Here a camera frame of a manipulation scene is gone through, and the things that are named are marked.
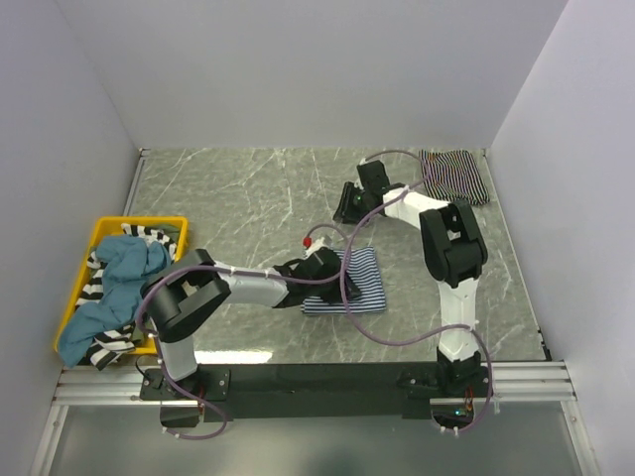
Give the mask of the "blue white striped tank top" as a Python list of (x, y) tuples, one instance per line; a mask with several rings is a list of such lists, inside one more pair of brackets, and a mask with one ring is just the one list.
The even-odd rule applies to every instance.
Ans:
[[(350, 311), (353, 314), (380, 313), (387, 308), (386, 293), (383, 288), (377, 256), (373, 247), (353, 249), (346, 271), (346, 285), (352, 291), (359, 290), (355, 297), (348, 295)], [(319, 297), (307, 297), (302, 306), (306, 315), (318, 316), (327, 314), (345, 314), (345, 307), (340, 301), (339, 289), (336, 289), (339, 302), (328, 303)]]

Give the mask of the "black white striped tank top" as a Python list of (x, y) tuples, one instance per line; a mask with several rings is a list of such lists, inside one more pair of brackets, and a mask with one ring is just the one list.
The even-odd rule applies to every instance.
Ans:
[(477, 162), (468, 150), (422, 151), (421, 157), (428, 196), (445, 201), (465, 200), (474, 206), (490, 202)]

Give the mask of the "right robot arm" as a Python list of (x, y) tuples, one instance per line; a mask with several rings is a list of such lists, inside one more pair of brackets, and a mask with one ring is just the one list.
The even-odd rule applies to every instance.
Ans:
[(437, 350), (436, 385), (449, 396), (484, 378), (473, 331), (476, 292), (488, 252), (471, 206), (391, 183), (379, 161), (357, 166), (358, 183), (344, 184), (333, 219), (358, 224), (374, 210), (421, 232), (424, 262), (437, 282), (443, 332)]

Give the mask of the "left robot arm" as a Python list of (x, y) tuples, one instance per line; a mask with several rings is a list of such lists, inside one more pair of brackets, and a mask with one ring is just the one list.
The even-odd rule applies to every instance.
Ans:
[(303, 258), (263, 270), (230, 268), (195, 249), (152, 276), (141, 288), (142, 317), (158, 332), (158, 351), (166, 367), (163, 386), (175, 398), (191, 396), (198, 385), (193, 335), (222, 305), (258, 304), (269, 308), (301, 305), (307, 298), (327, 303), (356, 299), (362, 291), (344, 276), (339, 286), (339, 256), (321, 245)]

